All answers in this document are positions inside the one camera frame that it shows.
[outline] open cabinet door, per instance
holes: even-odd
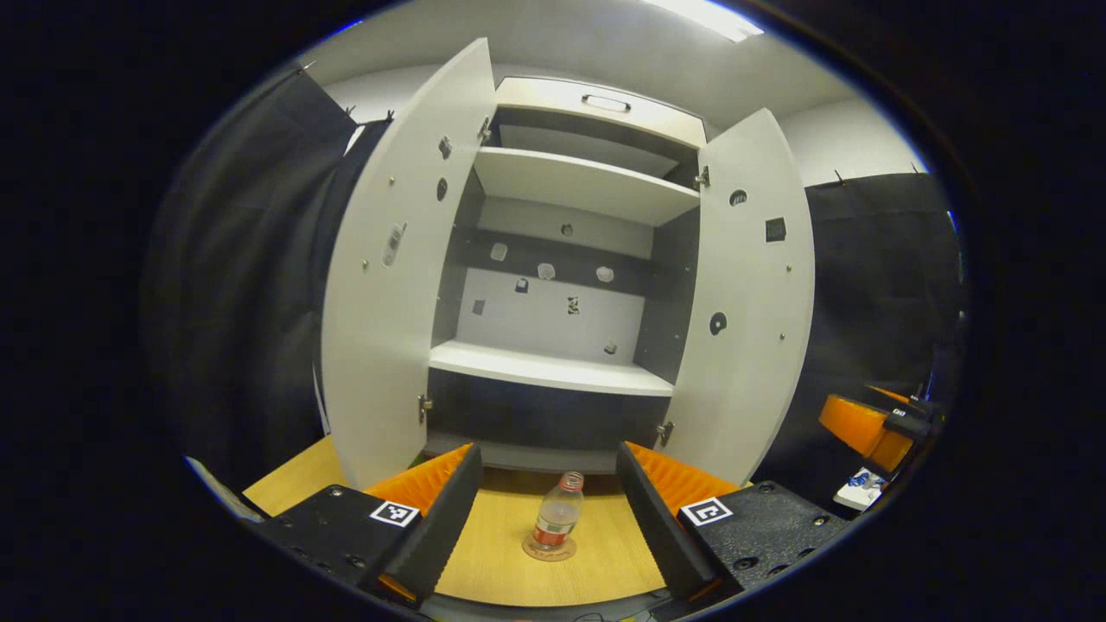
[[[775,438],[806,355],[814,239],[775,118],[760,110],[699,152],[699,267],[687,345],[657,449],[737,485]]]
[[[404,105],[349,197],[326,281],[322,379],[352,486],[407,468],[426,444],[419,396],[446,247],[495,107],[488,41],[453,56]]]

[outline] ceiling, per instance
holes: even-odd
[[[448,61],[487,37],[492,63],[546,68],[668,102],[724,129],[853,96],[770,34],[734,43],[640,0],[411,0],[301,55],[323,85]]]

